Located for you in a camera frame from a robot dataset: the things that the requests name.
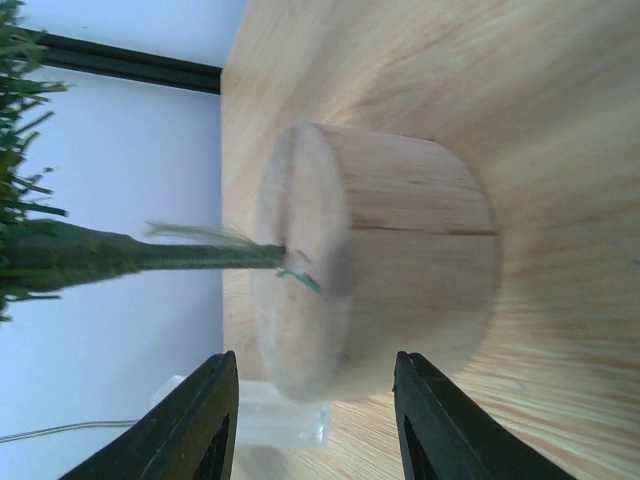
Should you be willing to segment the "small green christmas tree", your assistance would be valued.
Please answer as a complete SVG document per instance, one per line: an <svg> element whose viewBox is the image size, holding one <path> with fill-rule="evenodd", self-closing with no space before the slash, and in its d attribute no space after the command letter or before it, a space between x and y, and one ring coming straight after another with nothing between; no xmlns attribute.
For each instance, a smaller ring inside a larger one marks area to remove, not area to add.
<svg viewBox="0 0 640 480"><path fill-rule="evenodd" d="M148 271L247 270L269 379L296 403L383 392L400 350L445 371L478 347L499 240L479 185L438 144L319 123L238 130L254 236L153 222L146 241L64 219L1 236L7 299Z"/></svg>

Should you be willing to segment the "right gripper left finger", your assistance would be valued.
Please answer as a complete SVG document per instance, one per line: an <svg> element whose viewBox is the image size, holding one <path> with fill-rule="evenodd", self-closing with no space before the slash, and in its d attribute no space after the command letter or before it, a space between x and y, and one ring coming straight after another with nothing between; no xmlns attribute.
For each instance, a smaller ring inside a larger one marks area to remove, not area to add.
<svg viewBox="0 0 640 480"><path fill-rule="evenodd" d="M62 479L229 479L238 409L235 354L215 354L133 427Z"/></svg>

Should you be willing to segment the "fairy light string white beads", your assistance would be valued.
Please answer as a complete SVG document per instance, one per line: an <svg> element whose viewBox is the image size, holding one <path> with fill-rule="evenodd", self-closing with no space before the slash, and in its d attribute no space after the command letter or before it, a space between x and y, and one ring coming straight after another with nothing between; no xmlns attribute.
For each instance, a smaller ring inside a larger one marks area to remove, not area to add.
<svg viewBox="0 0 640 480"><path fill-rule="evenodd" d="M186 379L174 375L153 395L156 407ZM274 448L326 448L329 444L329 403L295 404L272 383L239 381L236 445ZM87 421L1 436L1 444L87 429L131 428L136 420Z"/></svg>

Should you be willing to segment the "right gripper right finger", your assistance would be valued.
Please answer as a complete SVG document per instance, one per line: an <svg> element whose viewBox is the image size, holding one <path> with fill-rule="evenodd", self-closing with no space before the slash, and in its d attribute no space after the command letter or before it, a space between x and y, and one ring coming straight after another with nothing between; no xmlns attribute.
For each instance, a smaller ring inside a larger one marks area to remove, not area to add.
<svg viewBox="0 0 640 480"><path fill-rule="evenodd" d="M421 480L570 480L419 353L401 351L394 404L404 477Z"/></svg>

